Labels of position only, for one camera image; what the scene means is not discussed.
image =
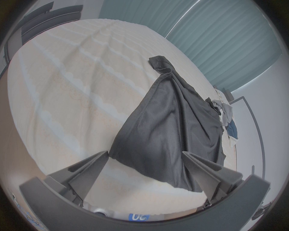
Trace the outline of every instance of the bed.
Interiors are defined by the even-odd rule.
[[[110,149],[119,129],[159,74],[148,59],[165,56],[199,95],[220,100],[200,70],[146,26],[90,19],[52,28],[10,62],[8,98],[29,155],[48,175]],[[236,170],[226,130],[224,166]],[[202,206],[204,193],[173,188],[109,159],[85,201],[103,209],[169,214]]]

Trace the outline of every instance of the gray cloth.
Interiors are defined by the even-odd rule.
[[[204,101],[164,56],[149,62],[161,75],[120,129],[109,156],[173,187],[201,192],[181,153],[224,164],[219,114],[212,101]]]
[[[220,100],[213,100],[212,102],[219,110],[223,110],[222,125],[227,127],[233,118],[233,108],[226,103],[222,103]]]

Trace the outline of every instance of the blue cloth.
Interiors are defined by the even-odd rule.
[[[236,127],[235,122],[233,120],[231,120],[231,122],[227,126],[227,133],[229,136],[232,136],[235,139],[238,139],[237,127]]]

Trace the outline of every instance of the curtain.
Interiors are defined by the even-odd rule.
[[[220,90],[243,86],[282,54],[251,0],[105,0],[99,17],[142,24],[166,37]]]

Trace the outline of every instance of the blue label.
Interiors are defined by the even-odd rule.
[[[129,221],[147,221],[149,219],[149,215],[141,215],[141,214],[132,214],[128,215]]]

